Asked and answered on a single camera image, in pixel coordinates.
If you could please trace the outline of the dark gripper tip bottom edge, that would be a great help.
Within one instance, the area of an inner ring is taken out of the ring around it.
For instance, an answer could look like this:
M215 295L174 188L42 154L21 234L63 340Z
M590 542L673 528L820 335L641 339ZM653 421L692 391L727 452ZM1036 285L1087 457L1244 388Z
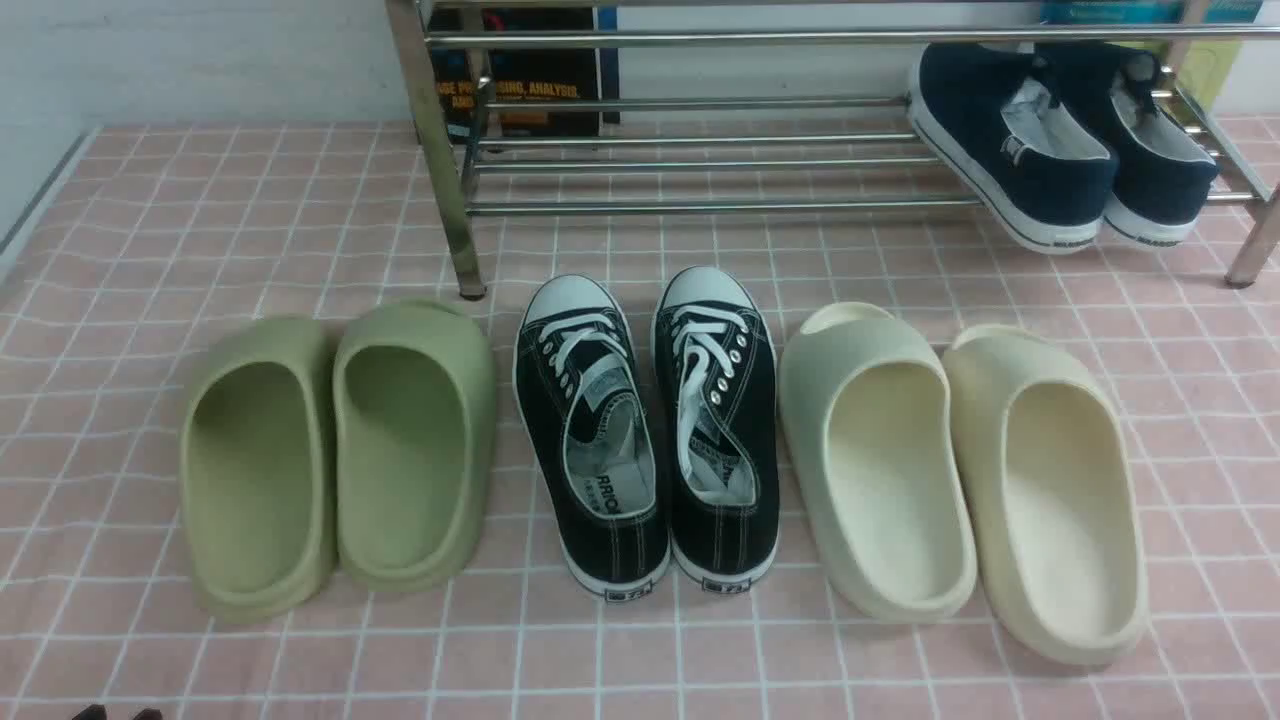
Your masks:
M82 708L70 720L109 720L109 711L104 705L90 705ZM163 720L164 715L159 708L142 708L131 716L131 720Z

